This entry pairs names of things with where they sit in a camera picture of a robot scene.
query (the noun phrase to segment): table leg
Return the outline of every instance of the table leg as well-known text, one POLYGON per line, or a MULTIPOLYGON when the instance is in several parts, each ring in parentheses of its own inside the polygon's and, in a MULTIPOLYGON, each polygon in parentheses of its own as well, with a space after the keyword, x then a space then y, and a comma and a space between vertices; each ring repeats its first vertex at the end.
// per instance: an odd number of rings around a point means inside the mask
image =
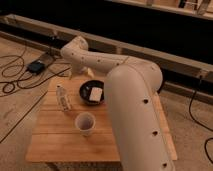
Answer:
POLYGON ((59 168, 54 163, 46 162, 46 165, 53 171, 60 171, 59 168))

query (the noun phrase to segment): dark plate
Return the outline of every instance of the dark plate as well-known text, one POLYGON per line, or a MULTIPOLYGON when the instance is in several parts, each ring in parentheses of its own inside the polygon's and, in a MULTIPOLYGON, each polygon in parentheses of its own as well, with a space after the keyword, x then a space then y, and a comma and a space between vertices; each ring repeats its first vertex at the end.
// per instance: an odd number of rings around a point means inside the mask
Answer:
POLYGON ((102 91, 100 102, 89 100, 89 97, 90 97, 90 94, 91 94, 93 87, 98 87, 98 88, 101 88, 103 90, 104 82, 99 81, 99 80, 90 80, 90 81, 87 81, 84 84, 82 84, 81 87, 80 87, 80 90, 79 90, 79 94, 80 94, 81 98, 88 105, 98 105, 98 104, 102 103, 103 100, 104 100, 103 91, 102 91))

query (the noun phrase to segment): wooden table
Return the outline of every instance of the wooden table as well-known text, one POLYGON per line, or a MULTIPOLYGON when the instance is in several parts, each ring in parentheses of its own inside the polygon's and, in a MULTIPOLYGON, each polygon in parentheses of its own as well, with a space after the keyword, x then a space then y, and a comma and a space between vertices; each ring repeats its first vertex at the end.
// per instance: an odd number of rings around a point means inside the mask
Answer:
MULTIPOLYGON (((90 78, 86 76, 53 78, 48 93, 38 115, 32 134, 31 143, 26 154, 28 162, 46 162, 53 169, 53 162, 114 162, 120 161, 112 129, 106 113, 106 105, 87 106, 79 96, 79 88, 90 78), (56 86, 62 84, 71 99, 72 110, 64 114, 56 99, 56 86), (89 111, 96 117, 96 126, 90 137, 83 137, 74 126, 75 117, 89 111)), ((169 127, 159 100, 154 97, 168 147, 173 160, 177 159, 169 127)))

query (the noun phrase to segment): gray floor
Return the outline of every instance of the gray floor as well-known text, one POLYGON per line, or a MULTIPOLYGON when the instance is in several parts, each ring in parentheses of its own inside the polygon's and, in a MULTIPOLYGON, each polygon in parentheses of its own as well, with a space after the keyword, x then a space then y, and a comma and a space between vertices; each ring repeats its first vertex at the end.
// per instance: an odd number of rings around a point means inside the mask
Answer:
MULTIPOLYGON (((22 50, 22 45, 0 38, 0 56, 20 54, 22 50)), ((27 53, 24 55, 26 63, 37 58, 41 53, 41 51, 36 49, 28 48, 27 53)), ((4 62, 5 59, 0 59, 0 66, 4 62)), ((29 110, 32 104, 46 91, 47 86, 48 82, 39 88, 22 90, 14 95, 0 98, 0 138, 4 137, 23 114, 29 110)), ((175 161, 176 170, 212 171, 213 165, 207 160, 204 154, 203 144, 204 140, 213 137, 213 134, 191 121, 188 114, 189 99, 165 90, 161 92, 160 97, 178 154, 178 161, 175 161)), ((33 164, 25 161, 26 150, 30 142, 31 133, 37 117, 36 113, 39 110, 40 104, 41 102, 25 117, 7 139, 0 144, 0 170, 50 170, 45 164, 33 164)), ((203 123, 209 126, 213 125, 213 106, 195 101, 192 111, 203 123)), ((208 148, 209 153, 213 157, 213 142, 209 143, 208 148)), ((116 170, 116 165, 113 164, 112 167, 107 167, 106 164, 103 166, 98 165, 99 169, 95 169, 94 165, 84 165, 83 168, 78 168, 72 164, 59 164, 59 167, 61 170, 75 171, 116 170)))

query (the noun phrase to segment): power adapter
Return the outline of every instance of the power adapter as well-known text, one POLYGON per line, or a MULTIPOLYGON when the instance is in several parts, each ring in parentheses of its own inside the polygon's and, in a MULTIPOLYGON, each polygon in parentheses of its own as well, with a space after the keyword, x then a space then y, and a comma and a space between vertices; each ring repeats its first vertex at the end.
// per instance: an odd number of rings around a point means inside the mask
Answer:
POLYGON ((45 70, 45 65, 39 61, 33 61, 27 66, 27 70, 33 74, 40 74, 43 70, 45 70))
POLYGON ((37 60, 31 62, 27 66, 27 70, 33 74, 40 74, 43 72, 49 65, 51 65, 55 61, 53 56, 50 56, 48 53, 42 54, 37 60))

